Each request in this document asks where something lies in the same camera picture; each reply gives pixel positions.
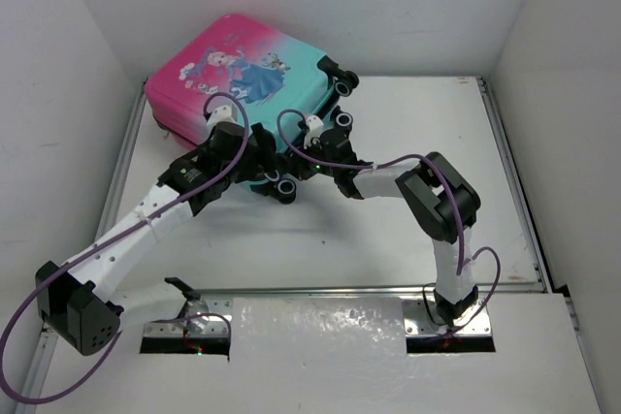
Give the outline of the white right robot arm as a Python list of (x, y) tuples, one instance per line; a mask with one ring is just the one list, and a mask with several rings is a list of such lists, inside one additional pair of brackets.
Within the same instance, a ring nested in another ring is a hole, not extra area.
[(432, 241), (437, 313), (445, 325), (454, 326), (478, 298), (468, 255), (481, 200), (471, 185), (438, 152), (406, 155), (384, 164), (359, 160), (345, 131), (336, 128), (313, 137), (303, 148), (287, 146), (331, 177), (348, 198), (405, 201)]

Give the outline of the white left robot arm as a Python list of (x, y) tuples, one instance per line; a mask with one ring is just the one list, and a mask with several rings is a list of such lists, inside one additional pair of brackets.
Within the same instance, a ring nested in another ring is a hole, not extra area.
[(174, 160), (145, 197), (95, 245), (62, 266), (36, 272), (48, 288), (37, 299), (44, 322), (80, 354), (99, 352), (127, 327), (206, 314), (200, 294), (176, 277), (133, 292), (117, 287), (177, 227), (219, 199), (233, 183), (277, 172), (274, 135), (260, 123), (249, 129), (218, 123), (209, 138)]

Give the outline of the pink teal suitcase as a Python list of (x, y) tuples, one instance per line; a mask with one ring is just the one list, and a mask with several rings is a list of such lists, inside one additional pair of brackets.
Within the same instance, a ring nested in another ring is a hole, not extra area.
[(309, 114), (322, 119), (324, 130), (341, 128), (349, 137), (353, 117), (339, 101), (358, 84), (358, 76), (325, 51), (231, 14), (216, 20), (154, 73), (145, 93), (156, 124), (189, 152), (211, 135), (207, 118), (219, 106), (231, 105), (236, 124), (245, 129), (261, 123), (275, 137), (280, 176), (239, 184), (290, 204), (301, 180), (289, 173), (287, 145), (305, 136)]

